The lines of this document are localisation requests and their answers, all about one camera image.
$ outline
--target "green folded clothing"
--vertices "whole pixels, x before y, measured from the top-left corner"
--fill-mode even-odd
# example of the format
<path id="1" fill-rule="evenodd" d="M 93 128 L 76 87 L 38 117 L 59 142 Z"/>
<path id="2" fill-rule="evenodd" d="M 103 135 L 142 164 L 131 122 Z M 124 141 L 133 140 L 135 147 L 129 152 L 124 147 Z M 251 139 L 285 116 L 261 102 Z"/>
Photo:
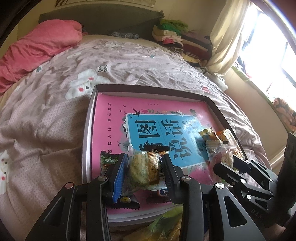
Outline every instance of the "green folded clothing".
<path id="1" fill-rule="evenodd" d="M 164 23 L 164 24 L 159 24 L 157 26 L 159 29 L 161 30 L 169 30 L 169 31 L 173 31 L 176 32 L 177 35 L 181 35 L 181 31 L 178 30 L 173 24 L 171 23 Z"/>
<path id="2" fill-rule="evenodd" d="M 168 19 L 161 19 L 160 24 L 172 24 L 177 30 L 188 32 L 188 24 L 180 21 L 180 20 L 168 20 Z"/>

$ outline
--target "window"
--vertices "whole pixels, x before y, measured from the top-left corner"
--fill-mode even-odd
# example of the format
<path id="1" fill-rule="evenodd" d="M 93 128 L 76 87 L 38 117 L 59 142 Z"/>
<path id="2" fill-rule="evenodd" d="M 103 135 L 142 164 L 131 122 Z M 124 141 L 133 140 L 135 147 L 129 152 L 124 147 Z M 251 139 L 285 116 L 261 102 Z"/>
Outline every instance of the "window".
<path id="1" fill-rule="evenodd" d="M 296 55 L 281 30 L 252 4 L 242 36 L 245 73 L 271 101 L 280 97 L 296 109 Z"/>

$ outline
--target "metal screw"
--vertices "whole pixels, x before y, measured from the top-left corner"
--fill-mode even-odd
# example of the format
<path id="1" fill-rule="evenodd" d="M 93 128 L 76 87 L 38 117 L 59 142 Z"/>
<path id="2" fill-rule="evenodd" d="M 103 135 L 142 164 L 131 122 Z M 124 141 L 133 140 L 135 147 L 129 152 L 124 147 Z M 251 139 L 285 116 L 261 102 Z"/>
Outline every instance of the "metal screw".
<path id="1" fill-rule="evenodd" d="M 189 182 L 191 180 L 191 177 L 190 176 L 182 176 L 182 180 L 185 181 L 185 182 Z"/>
<path id="2" fill-rule="evenodd" d="M 74 187 L 74 184 L 73 183 L 67 183 L 65 185 L 65 188 L 67 188 L 67 189 L 71 189 L 72 187 Z"/>
<path id="3" fill-rule="evenodd" d="M 98 180 L 103 182 L 103 181 L 107 180 L 107 177 L 105 175 L 101 175 L 101 176 L 98 177 Z"/>
<path id="4" fill-rule="evenodd" d="M 224 184 L 223 183 L 216 183 L 216 187 L 219 188 L 219 189 L 223 189 Z"/>

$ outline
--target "orange patterned cloth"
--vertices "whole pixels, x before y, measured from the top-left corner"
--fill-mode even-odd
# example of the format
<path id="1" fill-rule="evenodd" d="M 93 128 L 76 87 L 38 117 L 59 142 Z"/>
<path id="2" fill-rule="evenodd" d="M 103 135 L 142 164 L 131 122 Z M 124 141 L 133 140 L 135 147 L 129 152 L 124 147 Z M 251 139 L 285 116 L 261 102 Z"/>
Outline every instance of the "orange patterned cloth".
<path id="1" fill-rule="evenodd" d="M 296 131 L 296 113 L 281 98 L 274 99 L 274 107 L 279 114 L 280 119 L 287 125 L 291 132 Z"/>

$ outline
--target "bedspread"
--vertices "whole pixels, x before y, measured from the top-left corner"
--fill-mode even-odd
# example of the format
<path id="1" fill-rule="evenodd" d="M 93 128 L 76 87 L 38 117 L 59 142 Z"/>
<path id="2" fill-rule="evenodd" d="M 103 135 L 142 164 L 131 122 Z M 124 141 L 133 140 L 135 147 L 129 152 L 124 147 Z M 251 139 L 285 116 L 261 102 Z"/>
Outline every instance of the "bedspread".
<path id="1" fill-rule="evenodd" d="M 181 55 L 130 42 L 98 39 L 62 52 L 30 73 L 0 111 L 0 218 L 24 240 L 67 182 L 81 183 L 81 148 L 96 84 L 172 88 L 210 97 L 247 156 L 270 168 L 242 110 Z"/>

